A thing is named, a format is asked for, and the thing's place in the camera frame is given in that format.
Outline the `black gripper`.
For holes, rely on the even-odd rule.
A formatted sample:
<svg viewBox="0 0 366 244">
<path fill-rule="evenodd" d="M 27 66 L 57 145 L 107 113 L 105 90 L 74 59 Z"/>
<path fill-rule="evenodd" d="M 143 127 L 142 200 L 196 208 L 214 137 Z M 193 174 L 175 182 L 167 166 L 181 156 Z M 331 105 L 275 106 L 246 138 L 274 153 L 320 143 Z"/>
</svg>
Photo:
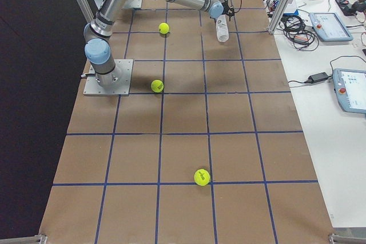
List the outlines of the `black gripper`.
<svg viewBox="0 0 366 244">
<path fill-rule="evenodd" d="M 234 15 L 235 15 L 234 7 L 229 6 L 228 1 L 222 2 L 222 5 L 223 5 L 223 8 L 224 8 L 224 10 L 222 12 L 222 15 L 228 16 L 229 21 L 231 21 L 231 18 L 234 17 Z"/>
</svg>

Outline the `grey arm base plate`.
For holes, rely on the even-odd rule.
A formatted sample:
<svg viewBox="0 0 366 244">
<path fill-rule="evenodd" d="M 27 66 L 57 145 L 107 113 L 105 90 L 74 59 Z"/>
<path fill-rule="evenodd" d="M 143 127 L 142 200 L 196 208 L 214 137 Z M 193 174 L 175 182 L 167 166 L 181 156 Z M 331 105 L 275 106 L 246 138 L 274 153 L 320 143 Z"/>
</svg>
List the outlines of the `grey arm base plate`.
<svg viewBox="0 0 366 244">
<path fill-rule="evenodd" d="M 133 59 L 115 59 L 114 70 L 106 75 L 97 74 L 92 65 L 83 90 L 85 96 L 128 96 L 133 71 Z"/>
</svg>

